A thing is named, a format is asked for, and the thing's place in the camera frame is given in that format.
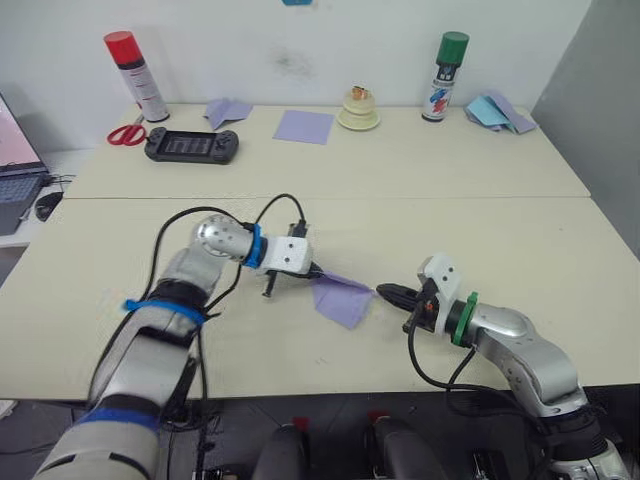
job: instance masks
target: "scissors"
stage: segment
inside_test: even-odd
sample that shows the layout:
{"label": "scissors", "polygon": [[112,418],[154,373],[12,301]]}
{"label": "scissors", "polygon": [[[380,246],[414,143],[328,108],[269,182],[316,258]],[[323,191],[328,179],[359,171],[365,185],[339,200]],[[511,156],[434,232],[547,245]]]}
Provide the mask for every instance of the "scissors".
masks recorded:
{"label": "scissors", "polygon": [[143,120],[144,115],[140,115],[131,125],[116,128],[107,136],[107,142],[111,145],[126,145],[127,147],[138,145],[147,136],[147,131],[141,125]]}

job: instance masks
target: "spray can cap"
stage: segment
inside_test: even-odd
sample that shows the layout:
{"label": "spray can cap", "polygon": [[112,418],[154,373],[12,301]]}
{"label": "spray can cap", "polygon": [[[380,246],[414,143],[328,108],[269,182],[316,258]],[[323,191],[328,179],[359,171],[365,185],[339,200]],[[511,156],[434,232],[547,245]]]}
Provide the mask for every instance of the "spray can cap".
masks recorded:
{"label": "spray can cap", "polygon": [[129,31],[113,32],[104,37],[104,43],[118,65],[127,65],[142,59],[138,43]]}
{"label": "spray can cap", "polygon": [[469,35],[466,33],[446,32],[442,35],[437,62],[461,65],[468,43]]}

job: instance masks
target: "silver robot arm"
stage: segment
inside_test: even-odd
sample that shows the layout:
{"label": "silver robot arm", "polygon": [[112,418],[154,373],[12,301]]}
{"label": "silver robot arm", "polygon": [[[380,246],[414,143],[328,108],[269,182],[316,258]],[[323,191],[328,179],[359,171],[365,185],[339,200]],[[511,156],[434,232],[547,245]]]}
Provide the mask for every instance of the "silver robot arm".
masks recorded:
{"label": "silver robot arm", "polygon": [[536,332],[522,313],[477,302],[473,292],[458,300],[461,275],[443,253],[418,269],[417,292],[383,284],[378,292],[411,311],[414,322],[455,345],[474,348],[496,365],[525,411],[537,417],[553,446],[549,470],[563,480],[631,480],[615,446],[601,433],[598,419],[569,357]]}
{"label": "silver robot arm", "polygon": [[200,223],[107,345],[91,382],[93,409],[58,441],[37,480],[152,480],[163,414],[181,404],[196,370],[192,341],[204,306],[228,260],[265,271],[308,276],[308,241],[263,237],[260,227],[222,214]]}

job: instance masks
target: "blue tape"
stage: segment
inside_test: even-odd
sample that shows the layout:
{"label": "blue tape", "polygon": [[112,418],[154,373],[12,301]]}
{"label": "blue tape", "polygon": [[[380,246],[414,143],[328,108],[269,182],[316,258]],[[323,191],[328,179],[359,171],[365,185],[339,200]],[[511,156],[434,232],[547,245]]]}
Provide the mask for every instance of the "blue tape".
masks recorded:
{"label": "blue tape", "polygon": [[135,423],[142,427],[153,430],[158,430],[160,426],[159,419],[153,415],[147,413],[136,412],[134,410],[121,410],[119,408],[96,408],[90,411],[84,417],[80,418],[76,425],[90,422],[120,422],[120,423]]}
{"label": "blue tape", "polygon": [[206,321],[206,318],[204,317],[204,315],[202,315],[202,313],[192,308],[178,305],[177,303],[163,302],[162,300],[145,300],[143,302],[136,302],[135,300],[131,299],[127,299],[124,302],[124,308],[131,312],[143,307],[158,307],[164,308],[166,310],[171,310],[173,312],[184,315],[199,327],[201,327],[202,324],[204,324],[204,322]]}
{"label": "blue tape", "polygon": [[253,225],[253,244],[251,245],[251,254],[244,261],[247,267],[258,268],[260,266],[260,250],[262,248],[262,229],[257,223]]}

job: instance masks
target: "laptop screen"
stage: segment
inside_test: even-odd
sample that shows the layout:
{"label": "laptop screen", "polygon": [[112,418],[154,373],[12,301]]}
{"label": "laptop screen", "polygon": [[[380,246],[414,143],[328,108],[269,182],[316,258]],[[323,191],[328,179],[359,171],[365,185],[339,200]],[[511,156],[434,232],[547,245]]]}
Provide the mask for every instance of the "laptop screen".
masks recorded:
{"label": "laptop screen", "polygon": [[43,171],[46,167],[0,95],[0,177]]}

